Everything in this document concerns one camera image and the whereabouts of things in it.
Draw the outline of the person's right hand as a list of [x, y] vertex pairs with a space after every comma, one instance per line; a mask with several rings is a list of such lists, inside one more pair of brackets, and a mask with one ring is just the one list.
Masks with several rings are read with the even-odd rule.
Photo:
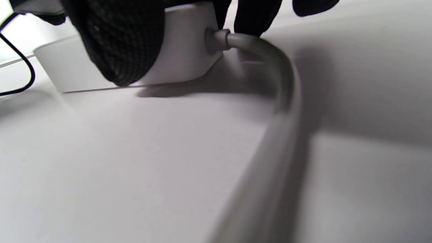
[[[65, 13], [37, 17], [54, 26], [69, 17], [102, 75], [117, 86], [127, 86], [142, 78], [156, 61], [164, 35], [164, 9], [201, 1], [213, 3], [222, 29], [232, 0], [60, 0]], [[325, 12], [338, 2], [292, 0], [299, 17]], [[282, 0], [238, 0], [235, 32], [260, 37], [281, 4]]]

